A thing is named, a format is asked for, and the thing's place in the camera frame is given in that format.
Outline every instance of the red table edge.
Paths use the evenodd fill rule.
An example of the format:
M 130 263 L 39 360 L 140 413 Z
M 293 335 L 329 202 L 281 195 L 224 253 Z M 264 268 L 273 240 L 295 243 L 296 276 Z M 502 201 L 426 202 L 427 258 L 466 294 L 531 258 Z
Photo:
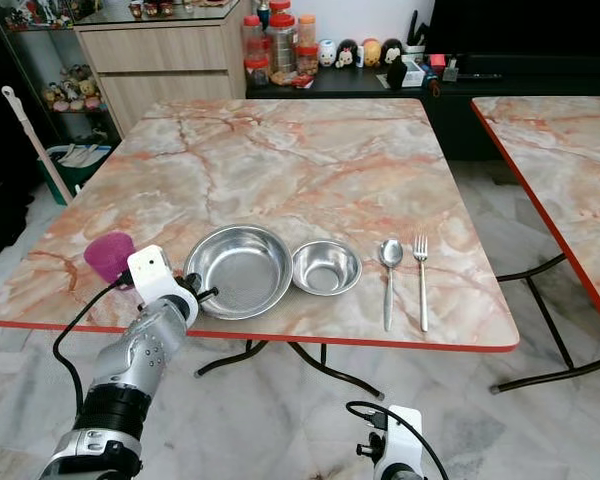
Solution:
M 51 323 L 28 323 L 28 322 L 8 322 L 0 320 L 0 327 L 6 328 L 26 328 L 31 330 L 64 330 L 66 325 Z M 73 328 L 75 332 L 90 333 L 124 333 L 126 328 L 122 327 L 90 327 L 85 325 L 76 325 Z M 237 340 L 267 340 L 272 342 L 297 342 L 297 343 L 325 343 L 329 345 L 357 345 L 363 347 L 394 347 L 409 348 L 421 350 L 442 350 L 447 352 L 474 352 L 474 353 L 508 353 L 512 352 L 520 343 L 518 341 L 511 345 L 498 346 L 473 346 L 473 345 L 453 345 L 446 343 L 418 343 L 418 342 L 396 342 L 389 340 L 364 340 L 348 338 L 331 337 L 299 337 L 293 335 L 266 335 L 259 333 L 230 333 L 230 332 L 210 332 L 200 330 L 189 330 L 187 335 L 190 337 L 202 338 L 225 338 Z
M 535 207 L 535 209 L 538 211 L 538 213 L 542 217 L 542 220 L 544 221 L 545 225 L 547 226 L 547 228 L 549 228 L 549 231 L 553 235 L 553 238 L 556 240 L 556 242 L 558 242 L 558 246 L 563 251 L 563 253 L 566 255 L 567 259 L 569 260 L 569 263 L 571 264 L 571 267 L 574 269 L 574 271 L 578 275 L 578 278 L 580 279 L 580 282 L 582 282 L 582 285 L 584 286 L 585 290 L 589 293 L 589 296 L 591 297 L 593 304 L 596 306 L 598 313 L 600 313 L 600 295 L 598 294 L 598 291 L 596 290 L 595 286 L 593 285 L 593 283 L 587 276 L 586 272 L 582 268 L 582 265 L 580 265 L 580 263 L 576 259 L 576 256 L 571 251 L 571 248 L 569 248 L 569 245 L 565 241 L 564 237 L 558 231 L 558 228 L 555 226 L 555 224 L 551 220 L 551 217 L 549 217 L 549 214 L 547 213 L 547 211 L 544 209 L 544 207 L 540 203 L 540 200 L 538 200 L 538 197 L 536 197 L 536 195 L 533 193 L 533 190 L 531 189 L 531 187 L 525 180 L 524 176 L 522 175 L 522 173 L 516 166 L 513 159 L 509 156 L 509 153 L 504 148 L 504 145 L 502 145 L 502 143 L 500 142 L 500 139 L 497 137 L 495 132 L 492 130 L 491 126 L 487 123 L 487 120 L 482 115 L 482 112 L 480 112 L 479 107 L 473 102 L 473 99 L 471 100 L 471 108 L 478 116 L 478 120 L 480 120 L 480 123 L 482 124 L 482 126 L 485 128 L 485 130 L 489 134 L 489 137 L 491 137 L 491 140 L 493 140 L 493 142 L 498 147 L 498 150 L 500 150 L 500 153 L 502 154 L 504 159 L 509 164 L 509 168 L 515 174 L 516 178 L 522 185 L 522 188 L 524 188 L 524 191 L 527 193 L 527 196 L 531 199 L 531 203 L 533 203 L 533 206 Z

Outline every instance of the pink cup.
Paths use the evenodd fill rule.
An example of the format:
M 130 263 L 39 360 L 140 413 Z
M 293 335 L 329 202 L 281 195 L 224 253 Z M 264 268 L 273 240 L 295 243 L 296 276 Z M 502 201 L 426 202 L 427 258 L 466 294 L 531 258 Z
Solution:
M 127 270 L 127 258 L 136 251 L 133 239 L 122 232 L 96 238 L 84 251 L 84 259 L 105 282 L 113 283 Z

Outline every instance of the large metal bowl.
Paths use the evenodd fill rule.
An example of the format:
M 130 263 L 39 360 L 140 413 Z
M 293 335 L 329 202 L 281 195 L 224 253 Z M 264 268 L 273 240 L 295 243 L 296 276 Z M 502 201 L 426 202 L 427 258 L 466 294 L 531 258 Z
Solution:
M 360 258 L 335 240 L 309 242 L 293 254 L 293 283 L 314 295 L 338 295 L 352 288 L 362 274 Z
M 223 320 L 243 320 L 266 312 L 282 298 L 292 275 L 289 249 L 273 232 L 257 225 L 230 225 L 202 239 L 184 265 L 199 273 L 202 290 L 218 288 L 202 310 Z

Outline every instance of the black metal table leg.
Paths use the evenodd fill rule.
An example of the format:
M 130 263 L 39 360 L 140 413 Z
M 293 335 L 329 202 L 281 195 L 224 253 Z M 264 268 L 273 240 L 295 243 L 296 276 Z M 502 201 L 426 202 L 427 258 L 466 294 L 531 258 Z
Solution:
M 533 295 L 538 308 L 540 308 L 540 312 L 542 313 L 542 317 L 549 327 L 549 331 L 551 332 L 551 336 L 553 337 L 554 342 L 556 343 L 558 350 L 560 350 L 560 354 L 562 355 L 562 359 L 564 363 L 567 365 L 567 370 L 556 373 L 549 373 L 546 375 L 538 375 L 535 377 L 527 377 L 521 378 L 520 380 L 513 380 L 511 382 L 502 383 L 500 385 L 493 385 L 489 390 L 494 395 L 501 392 L 506 392 L 508 390 L 515 390 L 516 388 L 528 387 L 530 385 L 538 385 L 540 383 L 548 383 L 555 382 L 558 380 L 564 380 L 567 378 L 579 377 L 580 375 L 585 375 L 587 373 L 595 372 L 596 370 L 600 370 L 600 360 L 595 362 L 588 363 L 586 365 L 582 365 L 580 367 L 576 367 L 573 364 L 573 360 L 571 359 L 571 355 L 569 355 L 569 350 L 567 350 L 567 346 L 564 344 L 562 337 L 560 336 L 560 332 L 556 327 L 556 324 L 551 318 L 551 314 L 547 309 L 547 306 L 542 299 L 542 295 L 540 295 L 540 291 L 536 284 L 534 283 L 533 277 L 539 273 L 545 272 L 548 269 L 554 267 L 561 261 L 563 261 L 566 257 L 564 253 L 561 253 L 557 257 L 552 258 L 548 262 L 543 263 L 542 265 L 532 268 L 531 270 L 527 270 L 525 272 L 514 273 L 512 275 L 501 275 L 497 277 L 498 282 L 508 282 L 511 280 L 521 280 L 524 279 L 529 286 L 529 290 L 531 290 L 531 294 Z
M 352 383 L 353 385 L 360 387 L 363 390 L 366 390 L 371 395 L 376 397 L 378 400 L 380 400 L 380 401 L 384 400 L 384 393 L 382 393 L 379 390 L 376 390 L 371 385 L 369 385 L 367 382 L 360 380 L 359 378 L 353 377 L 351 375 L 347 375 L 346 373 L 342 373 L 342 372 L 339 372 L 337 370 L 333 370 L 332 368 L 327 367 L 326 366 L 326 363 L 327 363 L 327 345 L 326 344 L 323 343 L 321 345 L 321 348 L 320 348 L 320 360 L 321 361 L 318 362 L 311 355 L 309 355 L 306 352 L 306 350 L 304 348 L 302 348 L 298 343 L 296 343 L 296 342 L 287 342 L 287 343 L 289 344 L 289 346 L 291 348 L 293 348 L 293 350 L 298 355 L 300 355 L 300 358 L 302 358 L 305 362 L 307 362 L 309 365 L 311 365 L 316 370 L 319 370 L 322 373 L 326 373 L 327 375 L 337 378 L 338 380 Z
M 596 370 L 600 370 L 600 360 L 588 363 L 581 367 L 570 368 L 569 370 L 565 370 L 563 372 L 538 375 L 537 377 L 521 378 L 520 380 L 494 385 L 490 388 L 490 391 L 495 395 L 496 393 L 506 392 L 507 390 L 514 390 L 516 388 L 528 387 L 529 385 L 537 385 L 538 383 L 555 382 L 557 380 L 564 380 L 566 378 L 579 377 L 580 375 L 595 372 Z
M 251 347 L 251 340 L 247 340 L 246 351 L 244 353 L 240 353 L 238 355 L 233 355 L 227 358 L 221 358 L 220 360 L 216 360 L 215 362 L 211 362 L 204 367 L 196 370 L 193 374 L 194 377 L 199 378 L 205 373 L 210 372 L 211 370 L 223 367 L 225 365 L 230 365 L 232 363 L 241 362 L 242 360 L 247 360 L 248 358 L 256 355 L 260 350 L 264 348 L 264 346 L 269 343 L 266 340 L 262 340 L 256 344 L 255 347 Z

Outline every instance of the wooden cabinet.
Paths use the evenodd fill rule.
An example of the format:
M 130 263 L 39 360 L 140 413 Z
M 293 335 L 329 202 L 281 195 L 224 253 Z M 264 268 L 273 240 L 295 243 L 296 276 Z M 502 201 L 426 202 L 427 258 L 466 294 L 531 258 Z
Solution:
M 158 101 L 244 98 L 240 29 L 249 11 L 239 0 L 221 19 L 76 25 L 120 135 Z

